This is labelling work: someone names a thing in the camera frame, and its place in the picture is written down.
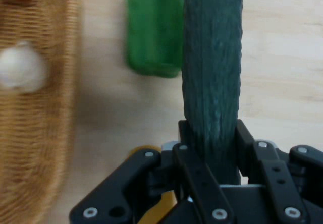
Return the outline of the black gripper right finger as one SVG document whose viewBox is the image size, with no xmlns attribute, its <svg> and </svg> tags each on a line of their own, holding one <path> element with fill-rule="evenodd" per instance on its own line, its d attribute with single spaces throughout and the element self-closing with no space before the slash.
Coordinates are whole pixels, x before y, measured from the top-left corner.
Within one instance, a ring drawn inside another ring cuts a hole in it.
<svg viewBox="0 0 323 224">
<path fill-rule="evenodd" d="M 242 120 L 235 142 L 239 169 L 249 183 L 265 188 L 274 223 L 322 223 L 322 151 L 297 145 L 285 153 L 255 140 Z"/>
</svg>

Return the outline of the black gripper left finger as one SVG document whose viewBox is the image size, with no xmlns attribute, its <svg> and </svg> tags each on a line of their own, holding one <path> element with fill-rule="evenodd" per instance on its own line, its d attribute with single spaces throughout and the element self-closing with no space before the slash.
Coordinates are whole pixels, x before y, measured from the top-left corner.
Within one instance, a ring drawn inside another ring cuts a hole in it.
<svg viewBox="0 0 323 224">
<path fill-rule="evenodd" d="M 70 223 L 138 223 L 163 193 L 176 205 L 161 223 L 235 223 L 236 216 L 207 165 L 193 147 L 187 121 L 179 121 L 180 141 L 161 152 L 144 148 L 124 161 L 70 212 Z"/>
</svg>

